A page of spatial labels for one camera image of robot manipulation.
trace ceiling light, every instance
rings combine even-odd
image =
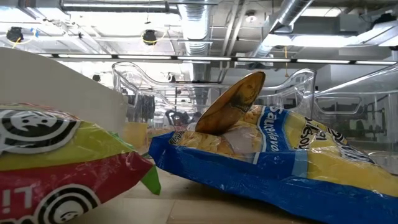
[[[357,61],[355,64],[357,65],[393,65],[397,62],[388,62],[388,61]]]
[[[297,35],[292,45],[299,47],[344,47],[349,44],[348,37],[339,35]]]
[[[290,62],[284,58],[238,58],[240,62]]]
[[[231,60],[230,57],[192,57],[192,56],[178,56],[177,58],[178,58],[179,60],[204,60],[204,61],[209,61],[209,60],[229,61],[229,60]]]
[[[380,47],[395,47],[398,46],[398,35],[379,44]]]
[[[152,59],[152,60],[170,60],[171,56],[157,56],[157,55],[119,55],[120,59]]]
[[[85,3],[64,3],[63,7],[125,7],[125,8],[134,8],[134,7],[141,7],[140,4],[85,4]],[[157,8],[159,7],[158,5],[146,5],[145,7],[149,8]]]
[[[298,63],[340,63],[347,64],[349,60],[316,60],[316,59],[297,59]]]
[[[52,57],[52,54],[39,54],[39,55],[41,55],[43,57]]]
[[[256,10],[247,10],[245,16],[247,16],[246,22],[254,22],[257,20]]]
[[[90,55],[90,54],[60,54],[63,58],[112,58],[112,55]]]

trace ventilation duct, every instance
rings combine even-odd
[[[210,6],[201,4],[184,4],[178,6],[182,17],[184,39],[194,40],[186,42],[187,55],[208,55],[209,45],[201,40],[206,40],[209,31]],[[192,63],[190,70],[192,80],[210,81],[210,66],[206,63]],[[206,88],[195,89],[197,104],[204,105],[207,100]]]
[[[309,5],[314,0],[284,0],[280,6],[280,10],[276,15],[268,16],[263,27],[263,33],[266,34],[262,43],[252,53],[251,57],[264,58],[272,49],[267,43],[267,35],[270,32],[280,29],[282,27],[289,27],[287,30],[292,30],[294,22],[303,14]]]

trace chair backrest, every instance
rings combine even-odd
[[[51,106],[118,133],[127,111],[122,94],[52,59],[2,47],[0,103]]]

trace transparent chair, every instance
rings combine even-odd
[[[259,96],[259,104],[292,111],[296,110],[296,105],[300,105],[300,113],[310,118],[316,74],[317,72],[311,69],[297,70],[283,83],[284,89],[274,94]],[[286,107],[288,100],[292,101],[289,103],[289,108]]]
[[[208,107],[197,102],[198,97],[191,97],[198,90],[157,82],[133,63],[118,62],[112,70],[114,90],[124,95],[127,104],[122,138],[142,154],[153,136],[187,128]]]
[[[297,112],[305,114],[310,99]],[[312,118],[398,174],[398,64],[315,94]]]

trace black and white logo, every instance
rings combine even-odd
[[[0,154],[48,152],[65,145],[80,122],[34,110],[0,110]]]
[[[38,224],[60,224],[76,218],[101,202],[95,193],[83,185],[69,184],[49,193],[35,211]]]

